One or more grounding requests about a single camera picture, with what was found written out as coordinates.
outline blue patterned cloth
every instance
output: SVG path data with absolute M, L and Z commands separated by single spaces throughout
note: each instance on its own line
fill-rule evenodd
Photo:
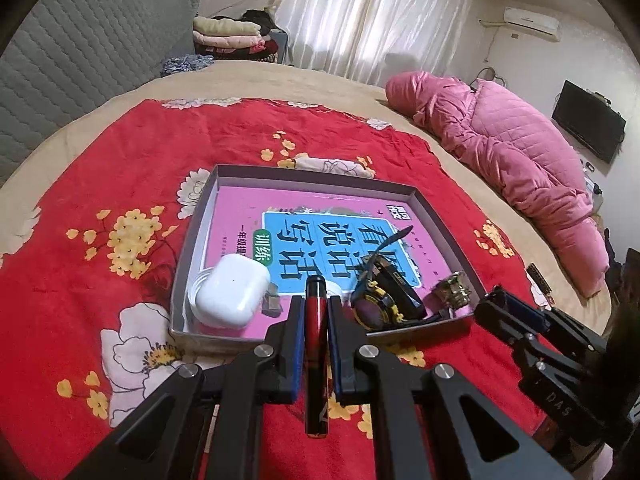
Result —
M 203 56 L 202 54 L 187 54 L 180 57 L 170 57 L 162 64 L 161 77 L 178 72 L 193 72 L 206 68 L 214 63 L 213 56 Z

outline television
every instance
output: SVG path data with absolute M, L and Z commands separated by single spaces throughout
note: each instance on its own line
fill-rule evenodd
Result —
M 611 163 L 625 138 L 626 121 L 603 99 L 565 81 L 552 118 L 598 158 Z

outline sheer curtain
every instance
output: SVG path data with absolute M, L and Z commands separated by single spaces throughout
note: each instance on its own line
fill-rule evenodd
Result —
M 292 63 L 363 83 L 393 74 L 443 75 L 471 0 L 276 0 Z

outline headboard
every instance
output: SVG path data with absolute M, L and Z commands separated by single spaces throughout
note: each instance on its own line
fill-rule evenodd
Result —
M 199 0 L 40 0 L 0 57 L 0 184 L 47 137 L 193 53 Z

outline white wall-mounted air conditioner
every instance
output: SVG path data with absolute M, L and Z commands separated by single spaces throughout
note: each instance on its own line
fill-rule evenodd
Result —
M 507 7 L 504 9 L 507 26 L 516 28 L 548 41 L 560 41 L 560 22 L 552 16 L 545 16 L 530 10 Z

